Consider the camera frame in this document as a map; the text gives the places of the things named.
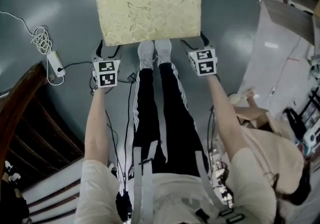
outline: power strip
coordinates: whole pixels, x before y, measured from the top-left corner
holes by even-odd
[[[61,61],[56,53],[56,51],[51,51],[48,55],[47,55],[48,61],[52,66],[52,69],[55,72],[55,75],[57,77],[62,77],[64,75],[66,75],[66,71],[65,69],[63,69],[63,65],[61,64]]]

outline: curved wooden frame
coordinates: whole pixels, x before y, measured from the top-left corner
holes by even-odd
[[[10,90],[0,111],[0,171],[2,173],[5,157],[15,128],[28,103],[38,88],[44,84],[46,73],[43,65],[32,66]]]

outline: black track pants with white stripes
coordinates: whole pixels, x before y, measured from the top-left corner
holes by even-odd
[[[166,144],[168,160],[161,149],[159,119],[154,100],[153,71],[142,69],[136,81],[134,101],[134,139],[133,147],[141,147],[141,159],[148,156],[151,142],[158,140],[158,146],[152,161],[153,173],[176,173],[199,177],[195,151],[202,151],[205,169],[209,164],[204,149],[196,132],[193,118],[187,108],[184,89],[178,78],[177,69],[172,63],[159,65],[163,98],[164,117],[166,124]],[[133,177],[133,164],[130,178]]]

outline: person's left arm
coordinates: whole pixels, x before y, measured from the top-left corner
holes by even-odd
[[[104,96],[104,89],[95,91],[86,123],[85,160],[75,224],[122,223],[115,204],[120,184],[106,166],[108,136]]]

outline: short sleeve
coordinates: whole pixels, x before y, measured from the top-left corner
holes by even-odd
[[[249,148],[238,151],[231,161],[234,206],[242,206],[263,224],[273,223],[276,213],[275,192],[263,177],[261,168]]]
[[[104,164],[83,163],[75,224],[122,223],[115,204],[119,181]]]

